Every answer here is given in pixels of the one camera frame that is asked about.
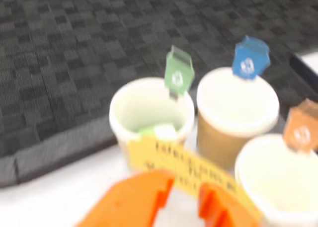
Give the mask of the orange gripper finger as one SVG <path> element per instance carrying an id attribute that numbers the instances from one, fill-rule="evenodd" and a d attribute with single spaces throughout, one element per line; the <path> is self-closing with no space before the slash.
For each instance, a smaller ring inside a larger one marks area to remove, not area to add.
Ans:
<path id="1" fill-rule="evenodd" d="M 164 170 L 136 174 L 114 184 L 78 227 L 151 227 L 164 208 L 174 175 Z"/>
<path id="2" fill-rule="evenodd" d="M 255 217 L 239 200 L 216 184 L 203 183 L 198 195 L 198 216 L 206 227 L 259 227 Z"/>

